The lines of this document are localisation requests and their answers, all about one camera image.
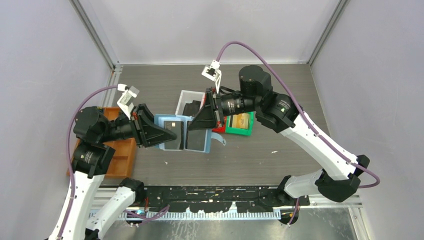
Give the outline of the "blue leather card holder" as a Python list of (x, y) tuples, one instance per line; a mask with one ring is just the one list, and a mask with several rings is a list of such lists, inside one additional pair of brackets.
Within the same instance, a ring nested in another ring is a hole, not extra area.
[(208, 154), (211, 150), (212, 140), (219, 141), (223, 146), (227, 141), (220, 134), (211, 129), (188, 130), (188, 125), (194, 118), (184, 115), (157, 114), (154, 123), (164, 129), (175, 133), (175, 140), (160, 143), (155, 148), (162, 151), (191, 151)]

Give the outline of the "black credit card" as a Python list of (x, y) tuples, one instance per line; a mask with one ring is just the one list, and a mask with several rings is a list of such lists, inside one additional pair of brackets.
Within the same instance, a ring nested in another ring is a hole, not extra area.
[(189, 130), (191, 121), (186, 122), (184, 133), (184, 150), (192, 152), (205, 152), (206, 145), (206, 130)]
[(165, 120), (164, 127), (175, 135), (175, 139), (164, 143), (163, 148), (169, 151), (183, 150), (184, 124), (180, 120)]

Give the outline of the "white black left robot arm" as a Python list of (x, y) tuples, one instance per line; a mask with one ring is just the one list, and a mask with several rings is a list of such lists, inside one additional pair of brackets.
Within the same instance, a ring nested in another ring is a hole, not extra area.
[(147, 200), (144, 183), (127, 177), (96, 215), (89, 216), (116, 152), (108, 142), (134, 139), (138, 147), (148, 148), (173, 141), (177, 135), (156, 125), (145, 104), (135, 106), (129, 114), (120, 111), (113, 120), (105, 116), (101, 107), (83, 108), (76, 114), (73, 131), (79, 143), (70, 161), (66, 199), (49, 238), (100, 240), (129, 206), (138, 207)]

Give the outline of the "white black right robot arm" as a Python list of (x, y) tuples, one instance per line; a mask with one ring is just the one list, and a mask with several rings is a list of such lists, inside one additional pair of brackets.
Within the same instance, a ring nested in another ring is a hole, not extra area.
[(359, 177), (370, 163), (367, 156), (351, 154), (330, 139), (292, 97), (273, 90), (271, 75), (260, 66), (243, 67), (238, 78), (239, 90), (218, 85), (206, 89), (204, 105), (188, 124), (189, 131), (215, 129), (224, 117), (253, 112), (261, 125), (293, 141), (321, 166), (310, 174), (285, 176), (274, 192), (278, 202), (288, 206), (300, 197), (320, 194), (341, 203), (357, 192)]

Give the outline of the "gold card in green bin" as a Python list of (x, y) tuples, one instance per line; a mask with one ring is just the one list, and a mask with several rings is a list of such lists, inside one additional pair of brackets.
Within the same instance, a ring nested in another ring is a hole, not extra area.
[(250, 127), (250, 115), (248, 113), (235, 114), (230, 117), (229, 127), (247, 130)]

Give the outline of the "black item in white bin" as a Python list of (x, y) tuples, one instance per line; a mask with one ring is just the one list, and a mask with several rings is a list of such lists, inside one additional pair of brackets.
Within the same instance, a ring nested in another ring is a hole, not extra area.
[(182, 115), (188, 116), (188, 117), (195, 117), (196, 114), (199, 112), (200, 108), (202, 106), (202, 103), (197, 100), (193, 100), (192, 102), (188, 102), (184, 105)]

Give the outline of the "red plastic bin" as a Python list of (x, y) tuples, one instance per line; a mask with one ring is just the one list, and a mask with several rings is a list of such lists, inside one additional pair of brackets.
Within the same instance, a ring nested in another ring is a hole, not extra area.
[(224, 119), (221, 122), (221, 126), (216, 127), (214, 129), (212, 129), (212, 132), (214, 133), (219, 133), (219, 134), (224, 134), (226, 132), (226, 127), (227, 127), (227, 116), (224, 117)]

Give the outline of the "white plastic bin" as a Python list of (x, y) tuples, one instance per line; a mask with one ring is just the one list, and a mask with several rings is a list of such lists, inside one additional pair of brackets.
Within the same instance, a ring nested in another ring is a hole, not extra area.
[(199, 111), (199, 109), (205, 102), (205, 93), (200, 91), (181, 90), (176, 105), (175, 114), (183, 115), (184, 107), (186, 106), (186, 104), (191, 104), (193, 101), (200, 102), (200, 107), (197, 109)]

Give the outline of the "orange compartment tray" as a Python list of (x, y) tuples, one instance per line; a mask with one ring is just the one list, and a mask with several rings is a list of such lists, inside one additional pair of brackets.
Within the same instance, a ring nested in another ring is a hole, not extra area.
[(118, 107), (89, 106), (77, 110), (73, 133), (77, 138), (71, 153), (71, 169), (106, 178), (131, 176), (136, 141), (127, 116)]

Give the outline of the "green plastic bin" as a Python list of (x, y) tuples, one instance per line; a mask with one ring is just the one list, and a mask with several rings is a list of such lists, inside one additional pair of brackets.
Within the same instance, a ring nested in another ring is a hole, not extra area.
[(255, 122), (253, 112), (239, 113), (226, 117), (225, 133), (241, 136), (251, 136)]

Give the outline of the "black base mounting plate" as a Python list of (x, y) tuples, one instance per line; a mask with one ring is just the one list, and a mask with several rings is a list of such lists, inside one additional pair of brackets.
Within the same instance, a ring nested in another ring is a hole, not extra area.
[(235, 204), (237, 213), (266, 213), (279, 207), (294, 207), (296, 200), (269, 185), (150, 185), (131, 207), (170, 213), (226, 213)]

